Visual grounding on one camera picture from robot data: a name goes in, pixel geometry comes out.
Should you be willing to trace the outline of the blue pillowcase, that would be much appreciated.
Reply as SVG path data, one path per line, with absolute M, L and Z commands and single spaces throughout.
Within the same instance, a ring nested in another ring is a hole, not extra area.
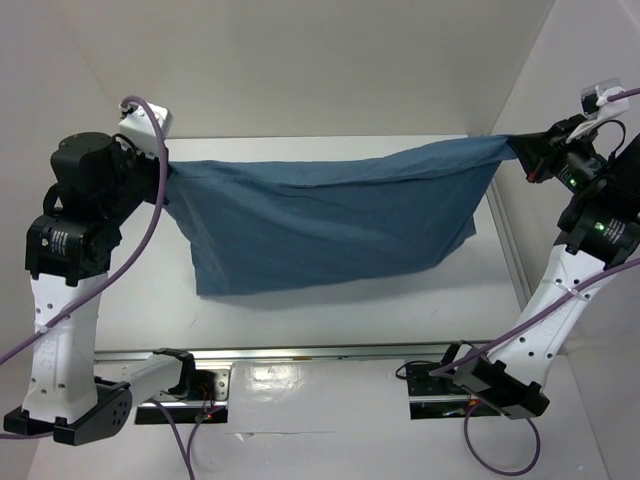
M 476 232 L 503 135 L 345 161 L 172 165 L 167 212 L 201 296 L 239 296 L 413 274 Z

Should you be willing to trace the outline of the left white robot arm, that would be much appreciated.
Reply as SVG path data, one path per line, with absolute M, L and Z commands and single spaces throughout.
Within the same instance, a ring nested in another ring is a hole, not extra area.
M 26 234 L 25 268 L 34 296 L 29 388 L 3 427 L 17 439 L 51 437 L 80 446 L 116 435 L 131 410 L 161 392 L 196 390 L 193 355 L 164 348 L 124 368 L 114 381 L 94 373 L 101 295 L 120 228 L 145 201 L 161 204 L 168 167 L 122 137 L 72 135 L 51 156 L 56 182 Z

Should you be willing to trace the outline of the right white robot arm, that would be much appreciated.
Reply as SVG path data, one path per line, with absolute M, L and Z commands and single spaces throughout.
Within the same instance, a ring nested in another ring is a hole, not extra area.
M 584 309 L 613 277 L 633 267 L 639 246 L 639 141 L 603 157 L 593 146 L 601 121 L 581 114 L 508 144 L 530 183 L 558 180 L 572 194 L 539 286 L 516 326 L 456 358 L 449 347 L 432 376 L 510 419 L 530 419 L 549 405 L 543 388 L 553 359 Z

